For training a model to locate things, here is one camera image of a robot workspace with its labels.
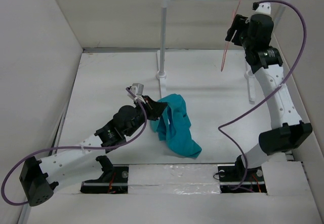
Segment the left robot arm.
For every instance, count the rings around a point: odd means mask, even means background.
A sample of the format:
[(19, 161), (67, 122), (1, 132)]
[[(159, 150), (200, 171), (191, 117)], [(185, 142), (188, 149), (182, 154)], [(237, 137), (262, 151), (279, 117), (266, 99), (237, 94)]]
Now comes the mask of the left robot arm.
[(86, 178), (90, 181), (110, 181), (113, 164), (107, 154), (135, 140), (133, 134), (144, 130), (148, 121), (158, 120), (167, 107), (149, 96), (137, 100), (133, 106), (124, 105), (113, 118), (89, 138), (72, 147), (65, 147), (54, 155), (24, 160), (19, 177), (29, 206), (49, 200), (54, 192)]

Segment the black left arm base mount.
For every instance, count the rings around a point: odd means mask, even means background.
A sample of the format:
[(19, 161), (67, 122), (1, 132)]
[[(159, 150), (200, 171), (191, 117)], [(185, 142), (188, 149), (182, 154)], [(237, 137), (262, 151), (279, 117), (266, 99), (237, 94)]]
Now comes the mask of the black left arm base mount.
[(129, 166), (114, 166), (107, 156), (98, 156), (101, 175), (97, 179), (82, 182), (80, 192), (83, 194), (127, 194)]

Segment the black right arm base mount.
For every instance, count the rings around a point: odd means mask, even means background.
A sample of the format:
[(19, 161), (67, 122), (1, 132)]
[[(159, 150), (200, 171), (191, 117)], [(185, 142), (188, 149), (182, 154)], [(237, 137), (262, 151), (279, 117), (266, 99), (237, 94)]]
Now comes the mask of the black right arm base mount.
[(219, 181), (222, 194), (267, 193), (262, 167), (248, 170), (244, 181), (237, 189), (234, 188), (242, 181), (244, 171), (239, 173), (233, 164), (218, 165), (217, 170), (213, 178)]

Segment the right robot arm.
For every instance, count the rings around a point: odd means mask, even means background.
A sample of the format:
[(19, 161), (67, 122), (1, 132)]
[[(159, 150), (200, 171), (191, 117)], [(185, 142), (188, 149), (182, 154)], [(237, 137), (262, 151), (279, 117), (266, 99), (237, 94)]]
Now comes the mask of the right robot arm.
[(312, 133), (312, 125), (301, 119), (284, 82), (280, 52), (270, 45), (273, 27), (268, 15), (237, 14), (225, 38), (243, 47), (246, 62), (264, 94), (271, 122), (271, 130), (260, 133), (257, 144), (237, 157), (234, 174), (240, 180), (251, 176), (272, 155), (298, 148)]

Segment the teal t shirt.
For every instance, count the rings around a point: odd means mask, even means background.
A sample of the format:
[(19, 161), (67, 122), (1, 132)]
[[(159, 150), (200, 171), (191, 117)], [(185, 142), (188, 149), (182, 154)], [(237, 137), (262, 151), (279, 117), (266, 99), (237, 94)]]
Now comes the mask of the teal t shirt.
[(185, 158), (197, 158), (202, 148), (192, 139), (184, 98), (179, 94), (170, 94), (159, 102), (167, 103), (167, 107), (157, 121), (150, 122), (152, 131), (174, 153)]

